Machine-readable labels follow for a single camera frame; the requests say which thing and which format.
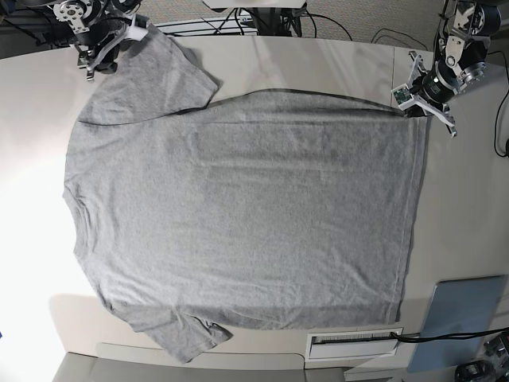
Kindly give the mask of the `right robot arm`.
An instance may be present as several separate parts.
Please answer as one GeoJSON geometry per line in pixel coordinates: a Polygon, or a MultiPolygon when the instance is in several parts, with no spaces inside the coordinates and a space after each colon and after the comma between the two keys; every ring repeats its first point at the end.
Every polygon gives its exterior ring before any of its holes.
{"type": "Polygon", "coordinates": [[[141,41],[148,18],[135,13],[140,1],[22,1],[30,9],[47,7],[74,33],[77,66],[93,81],[97,72],[114,73],[121,44],[141,41]]]}

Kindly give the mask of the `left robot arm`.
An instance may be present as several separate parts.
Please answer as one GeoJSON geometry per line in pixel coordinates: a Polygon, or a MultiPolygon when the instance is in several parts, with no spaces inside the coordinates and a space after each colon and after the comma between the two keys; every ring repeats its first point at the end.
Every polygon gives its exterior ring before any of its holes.
{"type": "Polygon", "coordinates": [[[448,2],[440,14],[433,41],[433,64],[426,68],[420,54],[410,51],[413,61],[408,81],[391,93],[407,116],[436,116],[449,134],[457,136],[449,101],[484,76],[485,60],[502,23],[499,8],[505,1],[456,1],[447,15],[448,2]]]}

